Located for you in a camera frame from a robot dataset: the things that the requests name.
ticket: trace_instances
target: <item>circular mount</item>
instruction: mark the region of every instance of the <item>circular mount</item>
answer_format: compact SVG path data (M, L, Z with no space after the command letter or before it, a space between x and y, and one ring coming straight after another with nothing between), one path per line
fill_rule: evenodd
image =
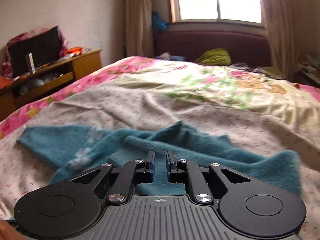
M250 179L228 184L218 205L221 218L231 227L256 237L274 238L299 231L306 217L302 200L284 189Z
M281 212L282 202L276 197L269 195L255 195L245 202L247 209L259 216L274 216Z
M14 208L19 228L35 239L70 238L94 224L100 213L100 200L90 187L70 180L32 191Z
M208 194L199 194L196 196L196 200L200 202L209 202L211 199L211 196Z
M38 211L49 217L58 217L70 212L75 203L73 200L66 196L56 195L45 197L37 204Z
M124 196L121 194L112 194L108 197L108 200L112 202L120 202L124 200Z

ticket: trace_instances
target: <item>wooden nightstand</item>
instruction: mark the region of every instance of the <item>wooden nightstand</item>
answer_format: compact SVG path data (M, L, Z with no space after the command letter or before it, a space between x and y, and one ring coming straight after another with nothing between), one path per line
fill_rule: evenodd
M77 57L59 61L37 70L34 74L29 75L24 79L17 80L12 83L11 86L1 89L0 121L4 120L9 114L13 113L21 106L51 95L72 82L100 69L102 67L100 51L101 50L84 53ZM28 91L22 96L19 95L20 88L25 85L28 80L48 73L59 73L61 75L42 86Z

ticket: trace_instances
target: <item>maroon headboard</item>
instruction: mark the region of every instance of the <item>maroon headboard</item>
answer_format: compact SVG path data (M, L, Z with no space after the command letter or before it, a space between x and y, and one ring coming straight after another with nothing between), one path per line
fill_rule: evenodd
M268 41L264 36L214 31L165 31L155 40L155 56L164 52L194 61L204 52L226 48L232 63L249 66L272 66Z

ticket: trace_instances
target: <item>fuzzy teal fabric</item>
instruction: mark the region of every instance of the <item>fuzzy teal fabric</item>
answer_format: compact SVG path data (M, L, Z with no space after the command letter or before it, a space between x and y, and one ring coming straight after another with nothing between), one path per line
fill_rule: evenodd
M182 184L170 184L166 174L166 150L176 159L188 159L199 166L221 163L264 182L300 195L300 157L284 151L271 158L236 148L228 136L210 136L177 122L159 131L133 129L104 130L91 126L27 127L18 142L30 149L46 165L56 169L51 183L81 171L111 163L121 167L125 162L146 159L156 152L155 182L140 184L139 194L185 194Z

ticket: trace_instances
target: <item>drawer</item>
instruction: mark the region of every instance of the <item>drawer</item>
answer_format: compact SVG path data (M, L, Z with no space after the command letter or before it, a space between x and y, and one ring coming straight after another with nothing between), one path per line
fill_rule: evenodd
M78 58L72 62L72 67L76 80L79 80L102 67L100 54L94 53Z
M69 72L67 74L64 74L61 77L58 77L40 87L37 87L36 89L33 89L29 91L28 93L24 94L23 96L20 96L16 98L13 103L14 105L19 108L21 106L24 106L25 104L29 103L39 95L42 95L45 92L50 91L51 89L54 89L60 85L63 85L64 83L67 83L69 81L72 81L74 79L73 73Z

